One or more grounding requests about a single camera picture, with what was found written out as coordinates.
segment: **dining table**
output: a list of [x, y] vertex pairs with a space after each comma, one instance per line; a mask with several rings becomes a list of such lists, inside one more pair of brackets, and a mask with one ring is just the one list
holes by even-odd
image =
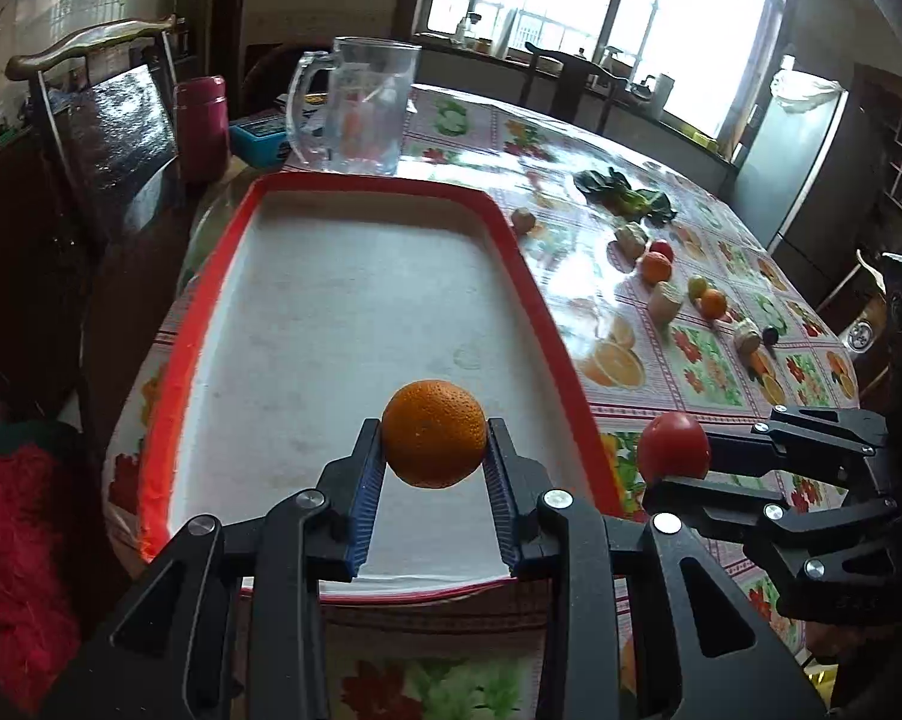
[[[291, 154], [283, 169], [303, 166]], [[582, 170], [608, 169], [634, 189], [668, 197], [676, 217], [659, 225], [645, 220], [646, 234], [673, 249], [670, 282], [681, 293], [700, 275], [726, 295], [723, 316], [709, 322], [685, 295], [667, 325], [651, 320], [651, 288], [618, 243], [627, 220], [588, 201], [574, 183]], [[646, 518], [637, 445], [661, 413], [681, 410], [705, 429], [749, 433], [775, 406], [858, 405], [846, 350], [768, 252], [726, 203], [655, 160], [531, 110], [415, 85], [396, 175], [478, 189], [507, 215], [517, 209], [534, 214], [534, 227], [519, 239], [521, 251], [579, 374], [622, 490], [625, 517]], [[212, 204], [191, 248], [212, 250], [235, 207], [233, 197]], [[201, 278], [200, 258], [188, 262], [188, 278], [140, 367], [102, 474], [109, 535], [132, 571], [143, 565], [137, 557], [137, 476], [147, 428]], [[734, 329], [746, 317], [759, 328], [774, 328], [777, 341], [742, 357]], [[844, 493], [781, 471], [761, 478], [712, 476], [780, 491], [801, 512], [837, 507]], [[768, 575], [747, 560], [740, 545], [711, 539], [704, 544], [797, 656], [803, 624], [778, 615], [778, 594]], [[332, 716], [533, 717], [546, 590], [512, 583], [439, 604], [325, 608]], [[632, 687], [630, 602], [623, 581], [616, 604], [625, 650], [622, 684]]]

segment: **green leafy vegetable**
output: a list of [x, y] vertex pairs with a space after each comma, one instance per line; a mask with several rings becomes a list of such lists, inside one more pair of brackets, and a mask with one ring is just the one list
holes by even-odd
[[574, 186], [589, 202], [599, 203], [627, 220], [648, 217], [654, 223], [664, 224], [678, 215], [663, 191], [633, 190], [625, 175], [612, 167], [608, 167], [606, 176], [599, 170], [575, 173]]
[[517, 664], [502, 662], [498, 668], [489, 668], [483, 686], [483, 704], [479, 709], [488, 709], [494, 720], [508, 720], [518, 710], [521, 690], [518, 685]]

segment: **window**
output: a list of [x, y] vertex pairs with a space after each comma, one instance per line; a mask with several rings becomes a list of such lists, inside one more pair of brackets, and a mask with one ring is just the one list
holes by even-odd
[[601, 61], [606, 47], [632, 68], [631, 79], [675, 80], [665, 110], [712, 138], [750, 108], [785, 0], [431, 0], [427, 28], [454, 32], [469, 10], [478, 35], [496, 37], [516, 8], [511, 47], [545, 49]]

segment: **refrigerator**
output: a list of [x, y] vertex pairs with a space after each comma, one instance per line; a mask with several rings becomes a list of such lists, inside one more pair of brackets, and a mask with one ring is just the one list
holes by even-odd
[[858, 96], [840, 89], [810, 110], [771, 98], [741, 165], [728, 204], [814, 307], [856, 264], [880, 156]]

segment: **glass pitcher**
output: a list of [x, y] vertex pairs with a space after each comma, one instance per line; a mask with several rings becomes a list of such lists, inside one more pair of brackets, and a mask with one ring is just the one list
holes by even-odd
[[[334, 51], [306, 52], [287, 90], [287, 139], [306, 167], [393, 175], [401, 157], [407, 96], [420, 46], [377, 38], [334, 38]], [[319, 70], [331, 71], [324, 134], [304, 127], [304, 95]]]

